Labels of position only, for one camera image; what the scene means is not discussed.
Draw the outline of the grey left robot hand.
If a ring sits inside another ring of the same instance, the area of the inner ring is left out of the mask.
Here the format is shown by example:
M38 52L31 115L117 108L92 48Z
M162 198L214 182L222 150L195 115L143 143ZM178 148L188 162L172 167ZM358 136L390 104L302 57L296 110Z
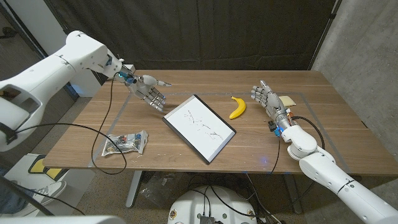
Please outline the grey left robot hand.
M172 86L171 84L157 80L150 75L143 75L141 77L133 76L126 80L126 86L131 93L144 100L148 105L156 110L163 112L165 96L156 89L156 85L167 87Z

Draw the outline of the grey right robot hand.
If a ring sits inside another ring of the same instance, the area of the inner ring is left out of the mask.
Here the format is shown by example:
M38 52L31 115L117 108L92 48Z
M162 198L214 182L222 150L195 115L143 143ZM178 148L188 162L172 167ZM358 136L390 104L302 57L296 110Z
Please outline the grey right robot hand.
M272 91L264 80L261 80L260 83L261 86L252 87L251 98L265 108L267 115L278 127L285 130L295 125L295 123L288 118L286 108L277 94Z

